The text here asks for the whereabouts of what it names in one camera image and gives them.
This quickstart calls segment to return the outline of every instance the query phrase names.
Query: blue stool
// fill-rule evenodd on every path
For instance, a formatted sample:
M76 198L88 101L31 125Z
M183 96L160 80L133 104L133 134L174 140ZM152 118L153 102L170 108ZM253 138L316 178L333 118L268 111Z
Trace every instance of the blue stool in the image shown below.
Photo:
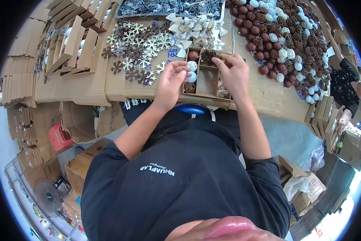
M182 103L175 106L174 109L191 114L191 118L195 118L195 116L200 114L210 113L211 120L215 121L215 114L213 110L201 104Z

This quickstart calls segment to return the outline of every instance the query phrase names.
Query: metal tray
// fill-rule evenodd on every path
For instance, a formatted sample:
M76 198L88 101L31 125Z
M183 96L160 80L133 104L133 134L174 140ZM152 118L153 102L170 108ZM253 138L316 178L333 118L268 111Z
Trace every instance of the metal tray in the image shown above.
M138 13L138 14L129 14L129 15L121 15L120 7L124 4L126 0L123 0L115 12L115 18L128 18L128 17L147 17L147 16L167 16L170 13ZM219 6L221 7L221 14L217 17L215 17L215 20L218 22L221 22L223 20L223 14L225 12L225 2L220 3ZM186 15L186 14L176 14L177 17L188 17L188 18L194 18L196 16Z

